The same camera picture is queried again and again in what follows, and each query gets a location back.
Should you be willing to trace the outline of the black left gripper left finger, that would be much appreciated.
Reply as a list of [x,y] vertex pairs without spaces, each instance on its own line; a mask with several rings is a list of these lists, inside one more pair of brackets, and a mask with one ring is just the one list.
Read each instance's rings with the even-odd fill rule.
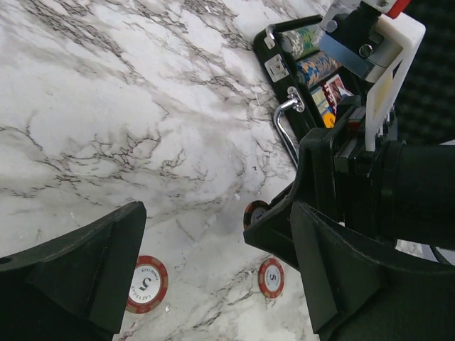
[[111,340],[119,333],[146,208],[131,202],[91,224],[1,258],[2,340]]

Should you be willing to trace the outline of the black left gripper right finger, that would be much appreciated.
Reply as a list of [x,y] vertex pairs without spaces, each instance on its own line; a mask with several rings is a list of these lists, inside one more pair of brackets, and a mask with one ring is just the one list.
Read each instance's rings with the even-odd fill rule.
[[387,247],[303,202],[290,221],[320,340],[454,339],[454,267]]

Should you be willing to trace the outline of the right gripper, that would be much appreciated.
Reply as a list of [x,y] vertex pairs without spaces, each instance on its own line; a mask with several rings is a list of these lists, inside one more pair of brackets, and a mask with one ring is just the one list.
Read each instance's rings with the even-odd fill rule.
[[243,232],[245,243],[297,269],[296,246],[301,242],[291,232],[294,202],[305,202],[335,221],[342,214],[347,227],[377,227],[385,151],[398,135],[395,108],[375,137],[374,151],[366,148],[365,130],[366,106],[361,98],[344,97],[337,106],[334,129],[312,129],[300,141],[295,180]]

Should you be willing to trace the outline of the brown 100 poker chip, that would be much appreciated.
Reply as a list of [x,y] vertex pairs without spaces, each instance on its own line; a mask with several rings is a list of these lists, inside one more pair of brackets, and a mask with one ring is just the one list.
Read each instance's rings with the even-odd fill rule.
[[262,200],[251,202],[246,208],[243,215],[244,229],[248,229],[254,222],[264,216],[269,210],[270,205]]

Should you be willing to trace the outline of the yellow big blind button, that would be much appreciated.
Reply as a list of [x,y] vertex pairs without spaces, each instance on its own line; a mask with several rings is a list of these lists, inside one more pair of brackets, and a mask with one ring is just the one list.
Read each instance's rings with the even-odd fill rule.
[[336,116],[330,112],[328,113],[325,113],[323,116],[322,116],[322,119],[323,119],[323,122],[326,126],[326,128],[333,128],[335,123],[336,123]]

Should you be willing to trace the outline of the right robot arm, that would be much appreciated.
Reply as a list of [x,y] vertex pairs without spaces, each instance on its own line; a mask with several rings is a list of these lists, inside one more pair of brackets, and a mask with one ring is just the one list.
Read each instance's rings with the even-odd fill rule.
[[294,182],[245,242],[300,272],[321,340],[453,340],[454,266],[396,243],[454,248],[454,147],[408,145],[391,123],[369,152],[359,98],[341,109],[300,141]]

